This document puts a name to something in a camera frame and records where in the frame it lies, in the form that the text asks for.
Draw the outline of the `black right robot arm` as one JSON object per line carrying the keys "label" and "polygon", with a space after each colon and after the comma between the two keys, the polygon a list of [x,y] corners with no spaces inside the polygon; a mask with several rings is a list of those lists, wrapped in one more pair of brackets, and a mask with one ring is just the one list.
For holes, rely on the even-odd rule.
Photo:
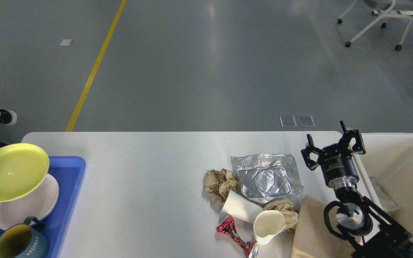
{"label": "black right robot arm", "polygon": [[371,199],[357,189],[360,181],[354,154],[365,154],[358,130],[341,121],[343,135],[337,143],[318,148],[312,136],[301,150],[305,165],[321,168],[325,185],[334,190],[336,200],[326,205],[323,221],[335,237],[354,248],[353,258],[413,258],[412,234]]}

